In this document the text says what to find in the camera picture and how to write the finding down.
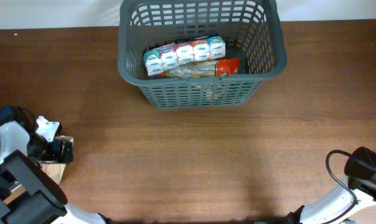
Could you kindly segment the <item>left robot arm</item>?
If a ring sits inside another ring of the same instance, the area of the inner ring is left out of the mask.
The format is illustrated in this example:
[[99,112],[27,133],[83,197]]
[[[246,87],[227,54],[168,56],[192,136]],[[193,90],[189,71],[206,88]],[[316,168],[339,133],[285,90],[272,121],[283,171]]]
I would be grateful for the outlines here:
[[73,138],[61,130],[20,106],[0,109],[0,223],[113,222],[68,203],[59,181],[73,162]]

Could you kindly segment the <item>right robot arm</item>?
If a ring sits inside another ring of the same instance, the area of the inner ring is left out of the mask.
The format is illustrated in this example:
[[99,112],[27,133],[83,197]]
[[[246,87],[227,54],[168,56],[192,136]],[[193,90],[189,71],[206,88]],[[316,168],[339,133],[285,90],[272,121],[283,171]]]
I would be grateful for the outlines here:
[[[331,156],[347,157],[344,178],[338,179],[331,170]],[[325,159],[326,169],[337,183],[326,195],[310,205],[303,205],[295,212],[272,223],[339,224],[347,223],[356,212],[376,205],[376,152],[361,146],[354,152],[330,151]]]

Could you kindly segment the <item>grey plastic shopping basket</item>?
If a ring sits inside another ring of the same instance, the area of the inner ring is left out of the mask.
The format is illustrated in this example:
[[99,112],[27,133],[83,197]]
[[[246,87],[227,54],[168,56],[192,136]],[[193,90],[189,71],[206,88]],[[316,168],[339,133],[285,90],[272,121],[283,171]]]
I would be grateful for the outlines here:
[[275,0],[124,1],[121,77],[158,108],[241,105],[283,72]]

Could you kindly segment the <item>Kleenex tissue multipack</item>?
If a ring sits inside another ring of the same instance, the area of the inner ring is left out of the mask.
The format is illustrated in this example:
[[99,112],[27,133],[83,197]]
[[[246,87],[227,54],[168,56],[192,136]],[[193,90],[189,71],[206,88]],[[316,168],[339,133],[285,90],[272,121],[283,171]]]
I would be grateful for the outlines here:
[[164,77],[164,72],[185,65],[226,56],[226,43],[218,34],[179,40],[146,51],[142,59],[150,78]]

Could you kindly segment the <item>red spaghetti packet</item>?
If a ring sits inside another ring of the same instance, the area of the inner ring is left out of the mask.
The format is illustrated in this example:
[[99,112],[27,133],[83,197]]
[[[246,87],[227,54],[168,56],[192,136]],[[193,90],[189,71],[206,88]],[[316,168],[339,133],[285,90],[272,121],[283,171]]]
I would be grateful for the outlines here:
[[238,72],[239,64],[238,58],[209,60],[180,65],[164,72],[164,74],[166,77],[174,78],[227,77]]

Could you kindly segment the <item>brown snack wrapper packet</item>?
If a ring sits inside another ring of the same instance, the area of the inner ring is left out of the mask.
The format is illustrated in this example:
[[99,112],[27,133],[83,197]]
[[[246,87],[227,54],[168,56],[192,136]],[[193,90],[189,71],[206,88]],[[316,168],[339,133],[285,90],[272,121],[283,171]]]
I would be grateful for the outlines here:
[[57,161],[40,161],[40,168],[44,171],[56,184],[62,180],[66,165],[73,161],[73,143],[74,138],[71,136],[56,136],[55,141],[59,140],[62,144],[61,154]]

